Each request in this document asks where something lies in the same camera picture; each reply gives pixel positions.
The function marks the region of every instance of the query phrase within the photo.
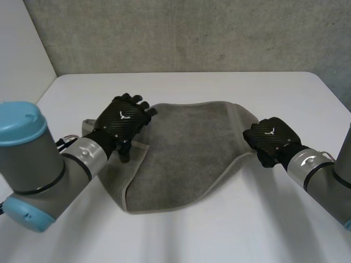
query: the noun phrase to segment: gray wall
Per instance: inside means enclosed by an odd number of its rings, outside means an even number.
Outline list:
[[[350,0],[24,0],[57,75],[309,71],[351,109]]]

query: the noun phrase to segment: white wall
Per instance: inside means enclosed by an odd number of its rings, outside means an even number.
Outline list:
[[[22,0],[0,0],[0,101],[36,103],[56,79]]]

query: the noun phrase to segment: black ring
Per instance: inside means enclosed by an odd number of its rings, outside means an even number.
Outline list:
[[[312,171],[309,172],[309,174],[306,176],[305,180],[303,181],[303,188],[305,189],[306,192],[307,192],[308,182],[312,178],[312,176],[321,168],[326,167],[328,165],[332,165],[332,164],[335,164],[335,163],[334,162],[321,163],[318,166],[316,166],[315,168],[313,168]]]
[[[64,157],[67,157],[67,158],[75,161],[77,164],[79,164],[79,166],[82,167],[82,169],[86,172],[89,182],[92,180],[92,173],[90,172],[89,168],[79,158],[77,158],[76,156],[71,155],[69,153],[62,153],[61,155]]]
[[[14,190],[14,192],[18,195],[23,195],[23,196],[28,196],[28,195],[35,195],[37,193],[41,193],[51,187],[53,187],[55,184],[57,184],[63,177],[64,177],[64,174],[66,172],[66,165],[65,165],[65,162],[64,162],[64,168],[62,169],[62,172],[60,173],[60,175],[54,180],[52,181],[50,184],[47,184],[43,187],[40,187],[38,189],[35,189],[35,190],[31,190],[31,191],[16,191]]]
[[[342,184],[343,186],[351,189],[351,184],[347,181],[345,181],[344,179],[342,179],[333,169],[333,176],[335,178],[335,180],[337,180],[340,184]]]

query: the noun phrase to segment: light blue joint cover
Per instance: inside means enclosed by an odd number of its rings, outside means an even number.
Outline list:
[[[0,147],[25,144],[47,129],[39,108],[25,101],[0,103]]]
[[[351,231],[351,218],[349,218],[349,220],[346,221],[346,223],[344,224],[344,227],[345,227],[348,231]]]
[[[47,213],[14,197],[6,198],[2,209],[11,219],[35,232],[44,232],[56,222]]]

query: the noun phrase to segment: gray towel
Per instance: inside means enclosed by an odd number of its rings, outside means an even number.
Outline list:
[[[238,104],[153,106],[158,115],[138,134],[131,161],[114,152],[98,174],[113,200],[129,213],[182,208],[222,185],[254,156],[242,132],[257,118]],[[85,120],[82,134],[92,131]]]

